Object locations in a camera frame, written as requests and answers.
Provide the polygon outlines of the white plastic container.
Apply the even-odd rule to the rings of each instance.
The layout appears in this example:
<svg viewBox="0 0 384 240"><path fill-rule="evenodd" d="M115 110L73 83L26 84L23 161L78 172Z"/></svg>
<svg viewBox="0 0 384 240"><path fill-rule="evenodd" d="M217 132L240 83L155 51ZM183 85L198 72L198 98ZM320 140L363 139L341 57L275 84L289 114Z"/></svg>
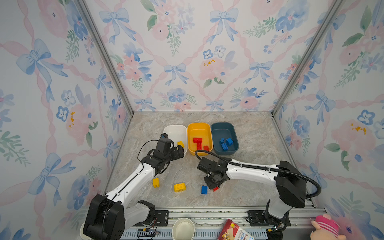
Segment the white plastic container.
<svg viewBox="0 0 384 240"><path fill-rule="evenodd" d="M184 148L184 155L188 151L188 132L187 127L183 125L169 125L166 126L163 130L163 133L168 135L168 138L171 139L175 145L178 145L178 142L182 142L182 147Z"/></svg>

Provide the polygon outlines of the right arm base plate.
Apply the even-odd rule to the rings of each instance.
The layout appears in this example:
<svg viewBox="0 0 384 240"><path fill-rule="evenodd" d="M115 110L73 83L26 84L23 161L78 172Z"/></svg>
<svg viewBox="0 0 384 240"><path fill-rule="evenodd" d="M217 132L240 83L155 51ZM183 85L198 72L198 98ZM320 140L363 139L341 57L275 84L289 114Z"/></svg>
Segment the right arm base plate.
<svg viewBox="0 0 384 240"><path fill-rule="evenodd" d="M267 211L247 211L246 221L251 227L285 228L291 226L289 213L285 213L282 219L270 216Z"/></svg>

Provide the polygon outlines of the large yellow lego brick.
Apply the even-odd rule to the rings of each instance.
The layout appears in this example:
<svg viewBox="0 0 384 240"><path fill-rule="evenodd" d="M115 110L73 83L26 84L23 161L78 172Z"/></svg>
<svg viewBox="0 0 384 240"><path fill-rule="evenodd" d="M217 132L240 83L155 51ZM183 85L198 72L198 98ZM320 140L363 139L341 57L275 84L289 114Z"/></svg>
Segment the large yellow lego brick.
<svg viewBox="0 0 384 240"><path fill-rule="evenodd" d="M179 183L179 184L175 184L174 185L174 191L175 193L179 193L179 192L183 192L185 191L187 188L186 188L186 184L185 183Z"/></svg>

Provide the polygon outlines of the blue lego brick bottom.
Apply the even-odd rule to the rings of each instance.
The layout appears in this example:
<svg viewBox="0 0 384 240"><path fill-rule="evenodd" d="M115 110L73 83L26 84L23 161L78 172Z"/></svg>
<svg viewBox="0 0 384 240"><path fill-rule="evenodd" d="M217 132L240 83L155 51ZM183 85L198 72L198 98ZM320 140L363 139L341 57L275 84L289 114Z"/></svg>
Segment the blue lego brick bottom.
<svg viewBox="0 0 384 240"><path fill-rule="evenodd" d="M207 186L202 186L202 188L201 188L201 194L202 194L202 195L207 195L207 194L208 194L208 187L207 187Z"/></svg>

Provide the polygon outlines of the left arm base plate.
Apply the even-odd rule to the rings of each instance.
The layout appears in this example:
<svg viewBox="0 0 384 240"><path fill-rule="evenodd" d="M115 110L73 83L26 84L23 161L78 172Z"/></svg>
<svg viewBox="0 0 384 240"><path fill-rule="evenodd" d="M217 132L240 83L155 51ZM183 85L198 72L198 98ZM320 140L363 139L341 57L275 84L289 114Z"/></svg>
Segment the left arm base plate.
<svg viewBox="0 0 384 240"><path fill-rule="evenodd" d="M169 211L167 210L150 210L148 217L134 227L166 227L169 222Z"/></svg>

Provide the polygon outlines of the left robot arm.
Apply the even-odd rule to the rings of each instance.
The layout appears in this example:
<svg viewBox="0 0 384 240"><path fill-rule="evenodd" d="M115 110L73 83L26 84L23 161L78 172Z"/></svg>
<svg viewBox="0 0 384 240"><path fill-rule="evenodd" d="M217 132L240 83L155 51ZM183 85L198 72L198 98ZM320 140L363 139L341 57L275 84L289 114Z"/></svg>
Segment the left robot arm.
<svg viewBox="0 0 384 240"><path fill-rule="evenodd" d="M155 149L150 150L137 169L119 186L105 195L92 198L82 233L92 240L119 240L124 231L137 224L156 224L155 205L138 201L129 203L149 182L162 174L170 162L185 156L184 148L175 144L167 134L161 134Z"/></svg>

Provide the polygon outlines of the yellow plastic container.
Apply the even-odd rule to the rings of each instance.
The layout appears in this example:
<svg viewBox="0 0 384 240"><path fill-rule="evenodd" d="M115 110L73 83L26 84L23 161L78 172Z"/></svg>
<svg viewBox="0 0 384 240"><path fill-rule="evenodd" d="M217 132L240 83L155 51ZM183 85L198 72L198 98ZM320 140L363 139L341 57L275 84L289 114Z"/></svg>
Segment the yellow plastic container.
<svg viewBox="0 0 384 240"><path fill-rule="evenodd" d="M197 143L194 143L194 138L202 139L202 149L208 146L208 151L211 152L214 148L211 126L207 123L191 123L187 127L187 143L188 151L191 155L195 155Z"/></svg>

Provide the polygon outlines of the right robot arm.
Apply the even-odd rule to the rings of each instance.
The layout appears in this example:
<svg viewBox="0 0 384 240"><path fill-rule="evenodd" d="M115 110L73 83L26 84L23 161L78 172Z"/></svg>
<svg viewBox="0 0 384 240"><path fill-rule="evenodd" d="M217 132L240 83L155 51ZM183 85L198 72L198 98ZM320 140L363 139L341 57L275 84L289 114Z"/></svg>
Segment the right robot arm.
<svg viewBox="0 0 384 240"><path fill-rule="evenodd" d="M209 189L219 188L228 180L246 180L274 187L278 194L267 202L261 217L246 217L246 221L270 226L283 231L288 226L291 209L302 209L306 200L322 192L319 183L302 175L291 163L280 161L278 165L256 165L221 157L215 153L197 150L200 160L197 169L206 174L204 181Z"/></svg>

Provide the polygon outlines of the small yellow lego brick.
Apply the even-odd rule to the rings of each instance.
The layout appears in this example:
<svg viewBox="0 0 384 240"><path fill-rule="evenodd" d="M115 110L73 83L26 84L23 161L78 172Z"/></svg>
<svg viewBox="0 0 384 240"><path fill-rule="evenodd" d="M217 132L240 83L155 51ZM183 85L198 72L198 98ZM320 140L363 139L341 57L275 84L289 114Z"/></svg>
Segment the small yellow lego brick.
<svg viewBox="0 0 384 240"><path fill-rule="evenodd" d="M184 143L183 143L182 141L177 142L177 145L178 145L178 146L181 146L182 148L185 147L185 145L184 145Z"/></svg>

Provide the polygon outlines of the dark teal plastic container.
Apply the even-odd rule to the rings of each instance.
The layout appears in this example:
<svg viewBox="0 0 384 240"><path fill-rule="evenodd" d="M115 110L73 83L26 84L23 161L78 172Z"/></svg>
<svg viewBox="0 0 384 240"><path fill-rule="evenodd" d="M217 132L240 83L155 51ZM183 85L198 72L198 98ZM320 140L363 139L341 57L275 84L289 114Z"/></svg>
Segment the dark teal plastic container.
<svg viewBox="0 0 384 240"><path fill-rule="evenodd" d="M213 137L214 151L218 155L229 156L233 155L239 149L239 141L234 126L231 123L213 123L211 125L211 132ZM220 139L225 140L231 138L234 142L232 146L228 146L227 151L223 151Z"/></svg>

